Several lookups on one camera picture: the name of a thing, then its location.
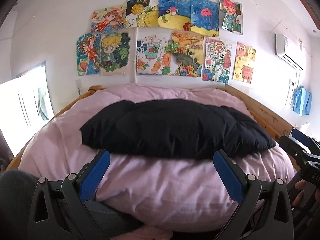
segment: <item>air conditioner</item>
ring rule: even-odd
[[[298,70],[305,68],[306,59],[300,47],[285,35],[276,34],[276,55]]]

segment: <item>hand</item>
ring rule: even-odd
[[[301,180],[299,182],[296,183],[296,185],[294,186],[296,189],[303,189],[296,197],[296,199],[292,202],[292,206],[299,206],[302,199],[303,199],[303,193],[304,193],[304,189],[306,187],[306,181],[305,180]],[[318,188],[316,191],[316,195],[315,195],[316,201],[320,203],[320,189]]]

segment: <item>black pillow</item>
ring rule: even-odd
[[[247,115],[226,106],[183,99],[119,101],[81,127],[82,143],[112,153],[209,159],[223,149],[244,157],[276,145]]]

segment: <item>wooden headboard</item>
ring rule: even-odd
[[[59,113],[55,115],[55,117],[63,114],[67,110],[69,110],[77,101],[86,98],[88,96],[93,95],[97,90],[103,90],[104,88],[102,86],[92,86],[89,88],[89,90],[74,100],[72,103],[67,105],[64,109],[62,109]],[[253,98],[249,97],[245,93],[237,90],[236,88],[225,85],[225,87],[222,89],[229,94],[239,98],[242,100],[245,105],[247,106],[248,110],[252,114],[252,116],[255,118],[258,124],[260,124],[265,131],[276,141],[279,140],[280,136],[282,135],[289,135],[292,130],[292,125],[290,125],[288,122],[286,122],[283,118],[281,118],[279,115],[275,114],[273,111],[268,109],[266,106],[262,105],[258,101],[254,100]],[[23,155],[24,150],[26,149],[28,143],[21,149],[21,151],[18,153],[18,155],[11,161],[9,164],[7,170],[10,169],[17,169],[20,165],[21,157]]]

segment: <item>colorful drawing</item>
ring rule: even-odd
[[[159,0],[128,0],[126,27],[158,26]]]
[[[206,38],[204,81],[228,83],[231,67],[231,44]]]
[[[125,4],[95,10],[92,14],[91,33],[110,33],[124,29],[125,12]]]
[[[137,40],[137,73],[170,75],[171,41],[156,35]]]
[[[101,76],[128,72],[129,42],[127,32],[101,35]]]
[[[219,0],[220,9],[226,16],[223,20],[222,28],[230,32],[237,32],[242,35],[243,17],[242,4],[230,0]]]
[[[178,68],[175,76],[200,77],[203,64],[203,36],[187,32],[172,33],[172,55]]]
[[[219,36],[219,5],[209,0],[191,0],[190,30],[204,36]]]
[[[237,53],[233,79],[251,84],[256,50],[237,43]]]
[[[190,0],[159,0],[159,25],[189,31]]]
[[[77,41],[78,76],[100,73],[100,35],[82,35]]]

